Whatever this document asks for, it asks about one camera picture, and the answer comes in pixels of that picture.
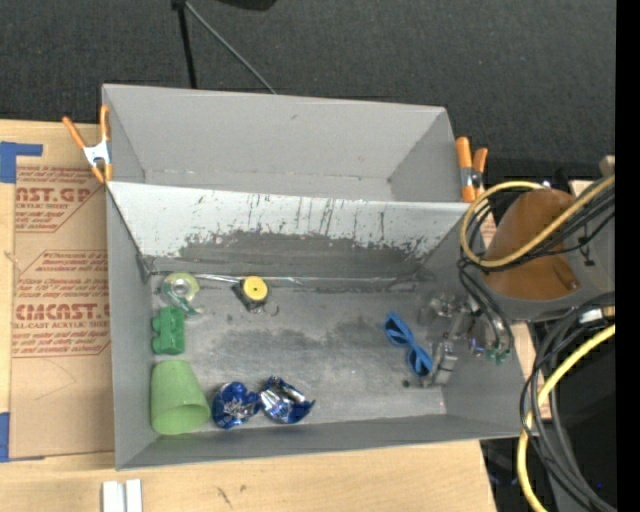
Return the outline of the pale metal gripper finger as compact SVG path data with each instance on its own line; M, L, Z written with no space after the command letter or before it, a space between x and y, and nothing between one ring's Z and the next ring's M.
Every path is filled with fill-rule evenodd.
M430 373L423 379L423 387L446 386L456 366L454 345L441 341L434 346L433 365Z
M418 311L418 323L429 325L436 321L452 320L466 311L464 301L455 295L432 295L427 297Z

